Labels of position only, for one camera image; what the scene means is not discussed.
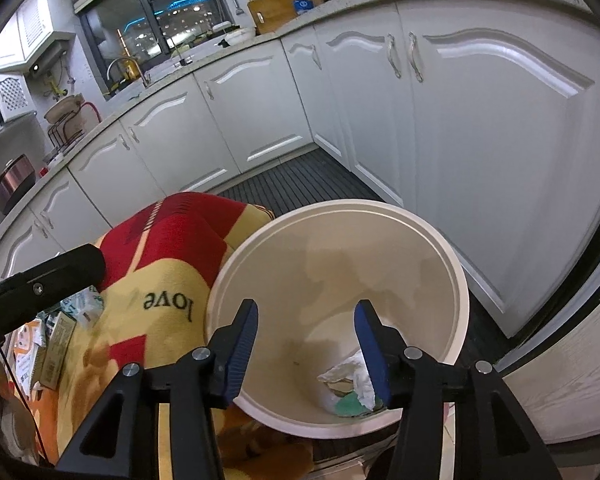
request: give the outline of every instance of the blanket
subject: blanket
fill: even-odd
[[[204,345],[206,302],[219,269],[271,219],[259,206],[184,192],[143,209],[94,243],[106,261],[98,287],[104,312],[91,330],[76,327],[58,391],[32,403],[51,462],[125,364],[171,364]],[[168,404],[158,418],[160,478],[170,480]],[[310,442],[266,428],[236,406],[213,410],[213,418],[228,479],[296,480],[313,468]]]

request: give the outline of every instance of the wooden floor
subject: wooden floor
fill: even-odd
[[[313,150],[233,186],[221,196],[239,202],[262,205],[276,216],[324,200],[339,198],[382,199],[353,173],[322,149]],[[477,360],[496,362],[510,344],[491,316],[470,293],[469,327],[458,364],[469,366]],[[316,462],[331,460],[380,442],[395,433],[397,424],[368,435],[314,443]]]

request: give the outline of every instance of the trash can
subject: trash can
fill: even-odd
[[[409,345],[455,363],[469,319],[461,264],[416,215],[369,200],[309,205],[243,243],[211,290],[205,333],[259,307],[258,335],[236,404],[257,421],[307,438],[349,438],[397,422],[400,410],[343,418],[321,404],[318,375],[360,347],[353,311],[371,300]]]

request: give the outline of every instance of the screw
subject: screw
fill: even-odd
[[[196,361],[204,361],[210,355],[211,350],[209,350],[209,348],[206,346],[200,346],[191,352],[191,357],[193,357]]]
[[[129,363],[122,368],[122,374],[126,377],[132,377],[140,371],[138,363]]]
[[[478,361],[475,364],[475,369],[478,370],[481,374],[490,374],[493,370],[493,366],[487,361]]]
[[[420,350],[417,346],[407,346],[407,348],[404,349],[404,356],[407,359],[412,359],[412,360],[416,360],[416,359],[420,359],[422,357],[422,350]]]

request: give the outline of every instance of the silver handle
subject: silver handle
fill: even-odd
[[[40,211],[40,216],[42,216],[42,218],[44,219],[44,221],[49,224],[49,227],[51,229],[54,228],[54,225],[51,223],[51,218],[49,218],[49,215],[46,214],[45,211]]]
[[[49,238],[49,235],[46,234],[45,228],[43,228],[42,225],[40,225],[40,223],[37,220],[33,221],[33,225],[35,225],[36,228],[38,229],[38,231],[40,231],[42,233],[43,237]]]
[[[315,45],[311,46],[311,57],[314,60],[314,63],[317,65],[317,67],[322,70],[322,64],[320,63],[320,58],[318,57],[318,50],[316,49]]]
[[[131,133],[131,137],[133,137],[133,140],[140,144],[140,139],[138,139],[138,136],[136,136],[136,133],[131,126],[129,126],[129,132]]]
[[[205,88],[206,88],[206,94],[209,96],[209,99],[211,99],[213,101],[214,95],[211,93],[211,87],[209,86],[209,83],[207,83],[206,81],[205,81]]]
[[[400,79],[402,77],[402,74],[400,73],[400,70],[398,69],[398,67],[395,65],[395,61],[394,61],[395,39],[391,34],[387,34],[386,38],[387,38],[386,58],[389,60],[389,64],[394,69],[395,76],[398,79]]]
[[[415,52],[417,47],[418,47],[418,38],[416,37],[416,35],[413,32],[410,32],[409,33],[409,49],[407,50],[407,58],[409,58],[409,64],[411,65],[411,68],[413,68],[413,71],[416,74],[416,79],[418,80],[419,83],[422,83],[422,81],[423,81],[422,73],[418,69],[418,66],[416,65],[416,60],[413,57],[413,53]]]
[[[126,143],[125,137],[123,137],[122,134],[120,134],[120,140],[122,141],[122,145],[126,148],[126,150],[129,151],[131,148]]]

